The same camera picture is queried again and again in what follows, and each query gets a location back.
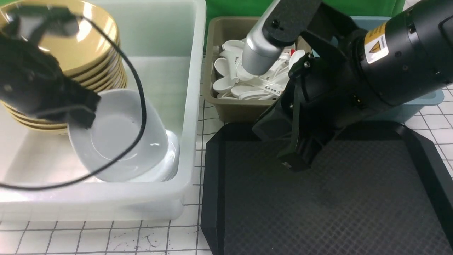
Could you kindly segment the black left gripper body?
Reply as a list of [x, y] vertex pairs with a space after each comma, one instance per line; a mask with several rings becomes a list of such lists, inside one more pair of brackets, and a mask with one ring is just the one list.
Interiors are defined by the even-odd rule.
[[100, 96], [66, 76], [39, 48], [47, 31], [69, 37], [77, 16], [67, 7], [16, 7], [1, 27], [1, 101], [30, 118], [92, 127]]

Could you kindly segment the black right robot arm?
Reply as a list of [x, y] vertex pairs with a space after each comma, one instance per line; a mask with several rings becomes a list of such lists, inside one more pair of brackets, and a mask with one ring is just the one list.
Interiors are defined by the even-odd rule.
[[278, 158], [295, 171], [345, 128], [452, 83], [451, 0], [421, 0], [374, 29], [322, 0], [275, 0], [247, 36], [243, 68], [266, 73], [299, 38], [318, 54], [289, 70], [280, 97], [252, 127], [289, 139]]

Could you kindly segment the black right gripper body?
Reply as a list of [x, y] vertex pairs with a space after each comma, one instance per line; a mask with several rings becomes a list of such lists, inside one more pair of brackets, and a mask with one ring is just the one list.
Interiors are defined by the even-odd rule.
[[311, 53], [292, 66], [289, 77], [252, 131], [262, 141], [288, 140], [278, 159], [292, 171], [304, 171], [342, 129], [356, 122], [357, 106], [332, 69]]

